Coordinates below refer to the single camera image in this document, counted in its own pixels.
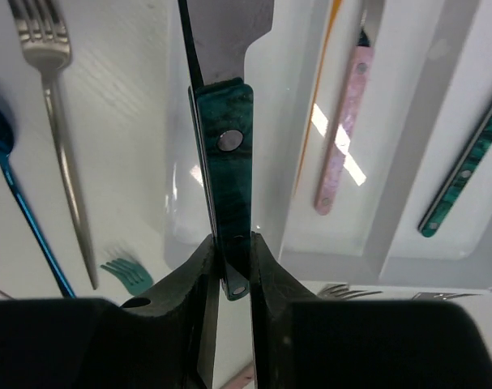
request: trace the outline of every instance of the knife blade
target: knife blade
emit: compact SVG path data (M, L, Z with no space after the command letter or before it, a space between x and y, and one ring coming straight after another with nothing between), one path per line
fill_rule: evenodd
M274 0L178 0L190 107L208 215L229 300L249 292L253 90L251 43L271 30Z
M367 2L365 0L363 2L360 20L361 32L357 44L353 48L347 70L347 82L338 109L339 117L335 121L338 125L327 145L327 153L314 200L314 209L322 216L327 215L332 209L339 188L357 113L374 58L374 44L383 16L384 3L384 0L381 2Z
M418 225L418 231L423 237L432 237L439 230L491 145L492 104Z

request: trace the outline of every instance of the green knife handle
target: green knife handle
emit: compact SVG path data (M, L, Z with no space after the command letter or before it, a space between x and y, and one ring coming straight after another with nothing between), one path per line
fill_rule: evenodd
M422 236L432 237L438 231L491 144L492 107L465 146L442 189L435 196L434 202L419 224L418 230Z
M249 292L253 90L241 79L195 91L192 102L201 171L223 287L229 300ZM226 151L229 131L242 135Z

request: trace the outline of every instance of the pink marbled handle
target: pink marbled handle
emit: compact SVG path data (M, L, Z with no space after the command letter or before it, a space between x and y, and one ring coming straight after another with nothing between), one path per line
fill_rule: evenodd
M314 203L314 208L320 215L327 215L332 209L373 57L374 49L371 47L357 46L353 52L349 82L340 105L339 124L328 144Z

